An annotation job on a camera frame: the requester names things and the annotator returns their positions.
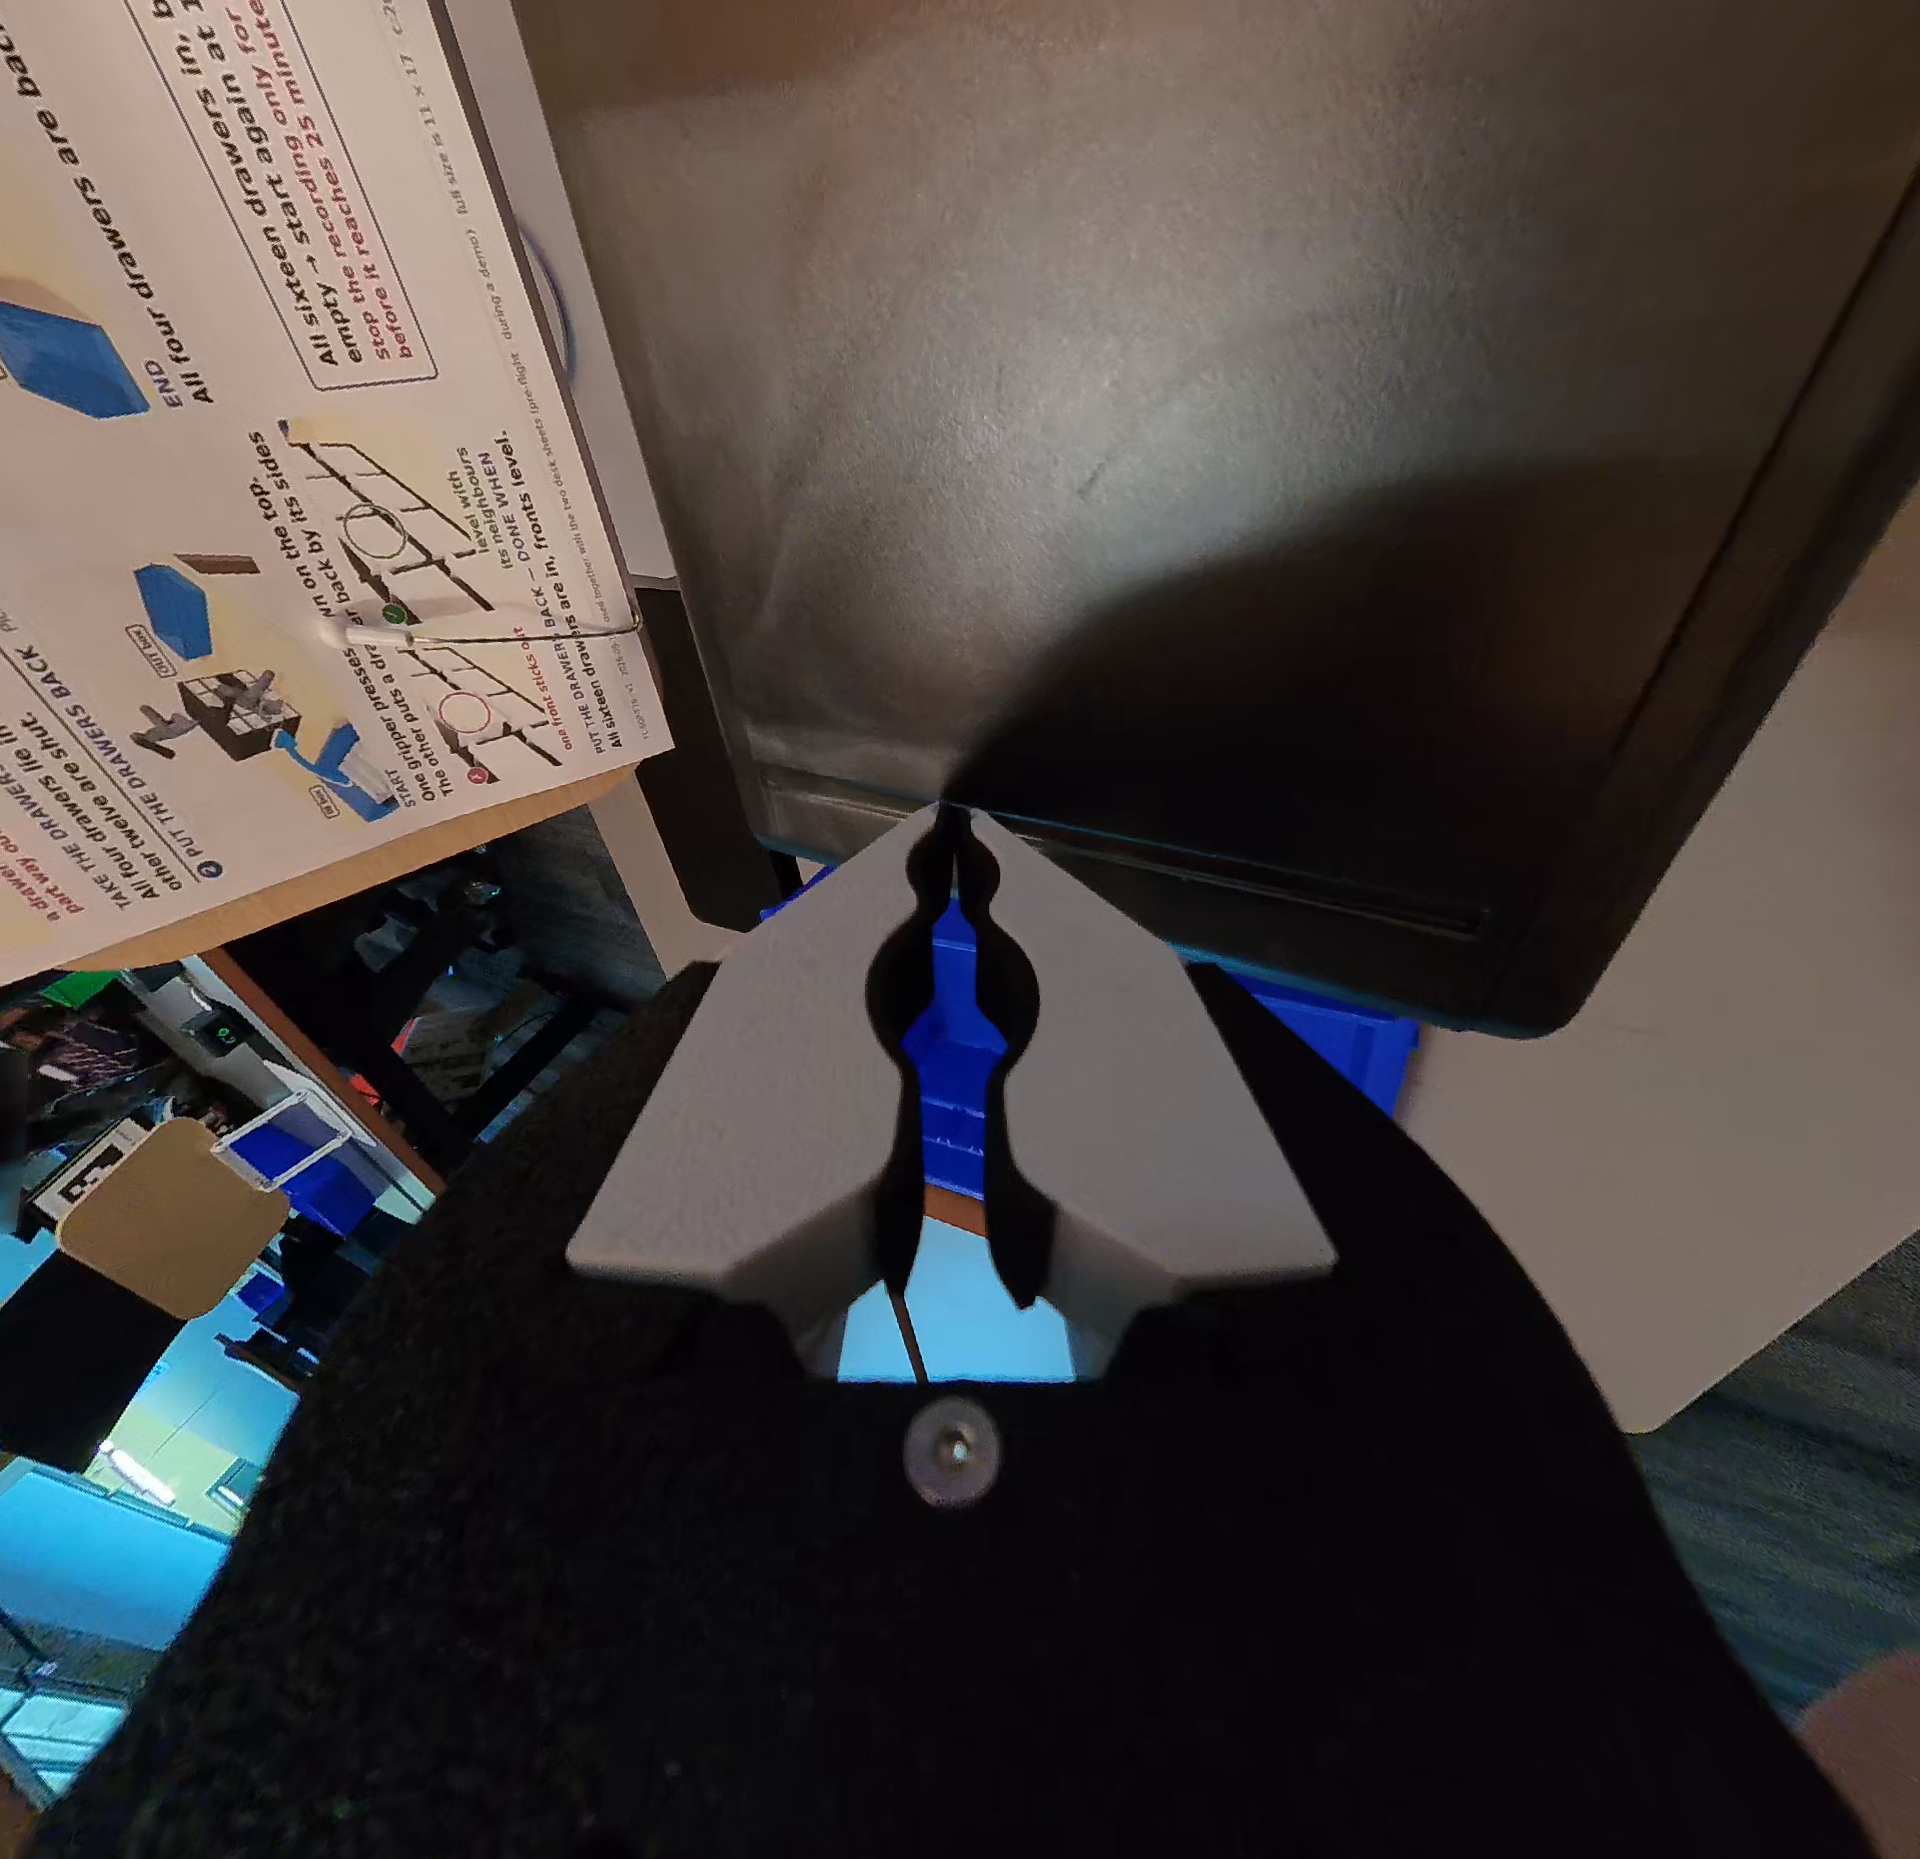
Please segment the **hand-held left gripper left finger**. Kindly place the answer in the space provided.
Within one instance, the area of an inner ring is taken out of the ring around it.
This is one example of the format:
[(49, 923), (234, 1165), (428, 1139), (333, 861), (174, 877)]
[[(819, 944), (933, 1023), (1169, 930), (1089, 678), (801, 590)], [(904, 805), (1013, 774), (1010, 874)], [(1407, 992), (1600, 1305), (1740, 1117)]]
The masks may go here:
[(761, 1305), (810, 1369), (925, 1218), (909, 1031), (937, 993), (952, 829), (923, 807), (748, 933), (567, 1245), (571, 1270)]

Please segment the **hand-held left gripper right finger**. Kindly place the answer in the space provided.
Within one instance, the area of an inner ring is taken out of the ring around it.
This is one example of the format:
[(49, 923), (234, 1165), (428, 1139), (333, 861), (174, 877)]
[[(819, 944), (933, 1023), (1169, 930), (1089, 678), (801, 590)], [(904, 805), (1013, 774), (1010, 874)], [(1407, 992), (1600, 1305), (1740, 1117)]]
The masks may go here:
[(1335, 1270), (1336, 1248), (1171, 944), (1007, 826), (956, 812), (991, 1080), (1002, 1280), (1064, 1320), (1076, 1377), (1192, 1297)]

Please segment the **black small-parts drawer cabinet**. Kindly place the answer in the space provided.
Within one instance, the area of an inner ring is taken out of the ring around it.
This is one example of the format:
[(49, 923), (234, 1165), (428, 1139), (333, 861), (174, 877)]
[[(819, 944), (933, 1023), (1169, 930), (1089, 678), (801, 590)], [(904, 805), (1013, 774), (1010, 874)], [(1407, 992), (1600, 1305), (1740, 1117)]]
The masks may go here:
[(511, 0), (754, 832), (1566, 1025), (1916, 485), (1918, 0)]

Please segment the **white desk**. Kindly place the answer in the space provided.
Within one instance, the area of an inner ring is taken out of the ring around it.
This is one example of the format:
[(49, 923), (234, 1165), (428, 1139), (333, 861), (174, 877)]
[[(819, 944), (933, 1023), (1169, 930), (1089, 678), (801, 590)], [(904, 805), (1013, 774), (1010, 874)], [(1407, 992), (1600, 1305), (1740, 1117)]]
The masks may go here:
[(1444, 1031), (1411, 1133), (1656, 1430), (1916, 1233), (1916, 503), (1574, 1025)]

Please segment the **blue storage bin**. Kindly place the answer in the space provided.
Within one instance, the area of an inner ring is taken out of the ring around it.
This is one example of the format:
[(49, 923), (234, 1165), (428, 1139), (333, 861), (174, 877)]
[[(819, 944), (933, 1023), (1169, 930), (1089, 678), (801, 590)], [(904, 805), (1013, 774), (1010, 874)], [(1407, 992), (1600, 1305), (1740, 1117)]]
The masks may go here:
[[(988, 1236), (990, 1082), (1007, 1052), (998, 1025), (980, 1009), (979, 936), (952, 882), (929, 882), (940, 913), (916, 894), (904, 946), (885, 944), (864, 984), (868, 1019), (920, 1097), (927, 1217)], [(1421, 1025), (1372, 1007), (1349, 1007), (1272, 979), (1239, 984), (1283, 1026), (1347, 1078), (1386, 1116), (1398, 1110), (1421, 1045)]]

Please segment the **cardboard backing board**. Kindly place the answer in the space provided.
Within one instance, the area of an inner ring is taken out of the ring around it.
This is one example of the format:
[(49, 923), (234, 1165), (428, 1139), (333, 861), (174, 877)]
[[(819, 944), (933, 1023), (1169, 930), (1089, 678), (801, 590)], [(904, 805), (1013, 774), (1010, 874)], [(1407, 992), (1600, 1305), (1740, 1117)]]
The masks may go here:
[(318, 911), (377, 884), (396, 882), (428, 864), (479, 850), (540, 821), (584, 810), (617, 790), (640, 790), (635, 768), (607, 769), (564, 787), (530, 792), (497, 807), (436, 821), (404, 839), (387, 839), (337, 863), (325, 863), (296, 879), (234, 896), (149, 931), (109, 941), (103, 925), (85, 927), (83, 946), (63, 955), (44, 946), (5, 948), (2, 977), (5, 982), (25, 982), (46, 971), (99, 971), (203, 955), (231, 941)]

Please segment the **white paper sheet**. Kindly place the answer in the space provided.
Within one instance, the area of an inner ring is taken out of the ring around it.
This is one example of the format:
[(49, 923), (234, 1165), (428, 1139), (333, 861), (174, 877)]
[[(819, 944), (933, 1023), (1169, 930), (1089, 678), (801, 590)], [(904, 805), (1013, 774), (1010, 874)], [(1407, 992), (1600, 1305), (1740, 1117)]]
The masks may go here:
[(574, 218), (564, 207), (542, 207), (519, 214), (515, 225), (563, 351), (574, 413), (621, 571), (640, 589), (675, 590), (677, 560), (662, 526), (637, 422)]

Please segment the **printed instruction sheet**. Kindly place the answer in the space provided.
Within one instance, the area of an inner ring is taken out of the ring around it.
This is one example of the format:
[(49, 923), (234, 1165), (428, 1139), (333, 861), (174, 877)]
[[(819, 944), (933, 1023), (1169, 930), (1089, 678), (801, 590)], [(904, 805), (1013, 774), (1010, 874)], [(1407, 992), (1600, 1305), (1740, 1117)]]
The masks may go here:
[(2, 948), (669, 750), (441, 0), (2, 0)]

